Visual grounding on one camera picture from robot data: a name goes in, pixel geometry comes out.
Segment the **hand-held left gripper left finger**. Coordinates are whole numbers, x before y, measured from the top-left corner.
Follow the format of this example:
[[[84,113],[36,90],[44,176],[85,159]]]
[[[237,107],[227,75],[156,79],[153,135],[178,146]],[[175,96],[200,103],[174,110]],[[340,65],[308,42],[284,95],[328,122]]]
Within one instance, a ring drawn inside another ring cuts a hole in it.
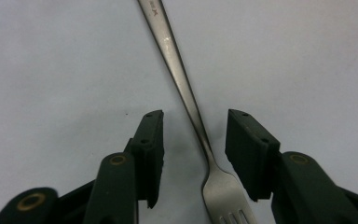
[[[127,149],[134,158],[137,197],[149,208],[158,201],[164,164],[163,118],[162,110],[146,113]]]

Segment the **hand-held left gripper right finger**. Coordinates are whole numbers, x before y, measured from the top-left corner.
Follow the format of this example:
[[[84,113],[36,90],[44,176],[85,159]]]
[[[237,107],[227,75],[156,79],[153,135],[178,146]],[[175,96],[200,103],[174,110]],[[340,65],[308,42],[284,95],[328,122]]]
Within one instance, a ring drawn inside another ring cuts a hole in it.
[[[252,115],[229,109],[226,155],[249,197],[269,199],[280,142]]]

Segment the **metal fork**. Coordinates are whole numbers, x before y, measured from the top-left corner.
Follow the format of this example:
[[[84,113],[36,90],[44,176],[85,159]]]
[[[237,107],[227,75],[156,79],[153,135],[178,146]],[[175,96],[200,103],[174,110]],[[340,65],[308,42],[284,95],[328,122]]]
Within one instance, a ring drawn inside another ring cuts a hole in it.
[[[237,178],[217,164],[162,0],[137,0],[179,92],[207,163],[202,198],[213,224],[257,224]]]

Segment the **white table sheet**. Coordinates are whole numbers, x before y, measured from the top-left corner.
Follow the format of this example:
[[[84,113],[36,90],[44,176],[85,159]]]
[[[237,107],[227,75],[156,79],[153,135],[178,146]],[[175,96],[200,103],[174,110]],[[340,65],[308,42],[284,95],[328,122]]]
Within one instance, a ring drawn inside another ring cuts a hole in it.
[[[213,153],[227,112],[358,193],[358,0],[162,0]],[[141,224],[210,224],[199,142],[137,0],[0,0],[0,211],[93,179],[143,115],[164,113],[158,202]]]

